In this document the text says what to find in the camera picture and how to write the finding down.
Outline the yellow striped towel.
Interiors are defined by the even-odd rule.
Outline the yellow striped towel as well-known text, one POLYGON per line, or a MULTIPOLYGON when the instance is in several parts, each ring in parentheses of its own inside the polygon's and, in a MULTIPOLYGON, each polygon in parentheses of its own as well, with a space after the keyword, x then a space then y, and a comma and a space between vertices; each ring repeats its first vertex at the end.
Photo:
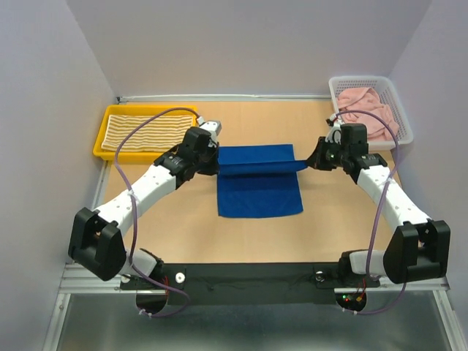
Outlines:
MULTIPOLYGON (((164 115, 139 129, 125 142, 121 152, 163 152, 179 144, 188 128, 194 125, 193 115, 164 115)), ((122 140, 150 116, 110 115, 101 142, 105 151, 115 151, 122 140)))

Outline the blue towel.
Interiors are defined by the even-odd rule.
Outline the blue towel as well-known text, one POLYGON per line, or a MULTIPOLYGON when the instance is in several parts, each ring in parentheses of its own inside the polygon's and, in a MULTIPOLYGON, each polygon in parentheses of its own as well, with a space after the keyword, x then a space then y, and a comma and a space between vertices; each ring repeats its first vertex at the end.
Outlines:
POLYGON ((222 146, 216 180, 218 215, 263 219, 303 212, 298 172, 306 169, 291 144, 222 146))

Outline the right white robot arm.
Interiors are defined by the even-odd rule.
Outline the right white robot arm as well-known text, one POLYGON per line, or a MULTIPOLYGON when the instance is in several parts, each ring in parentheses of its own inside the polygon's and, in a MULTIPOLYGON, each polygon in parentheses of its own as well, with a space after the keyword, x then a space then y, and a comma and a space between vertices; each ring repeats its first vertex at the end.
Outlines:
POLYGON ((372 248, 345 252, 337 266, 337 279, 353 285, 363 275, 384 276, 394 284, 438 279, 448 268, 450 228, 434 221, 414 204, 393 178, 393 170, 380 154, 369 152, 362 124, 343 124, 320 137, 306 165, 315 170, 338 167, 374 201, 376 217, 393 231, 385 251, 372 248))

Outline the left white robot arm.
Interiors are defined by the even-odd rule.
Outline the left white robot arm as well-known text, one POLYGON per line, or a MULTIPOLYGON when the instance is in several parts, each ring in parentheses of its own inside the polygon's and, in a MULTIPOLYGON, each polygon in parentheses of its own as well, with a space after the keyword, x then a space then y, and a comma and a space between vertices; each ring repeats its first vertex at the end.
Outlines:
POLYGON ((149 169, 117 197, 94 210, 82 208, 74 218, 68 255, 103 281, 117 275, 137 276, 147 288, 162 282, 161 260, 146 251, 126 248, 123 237, 158 200, 195 174, 218 172, 218 121, 189 128, 178 146, 158 157, 149 169))

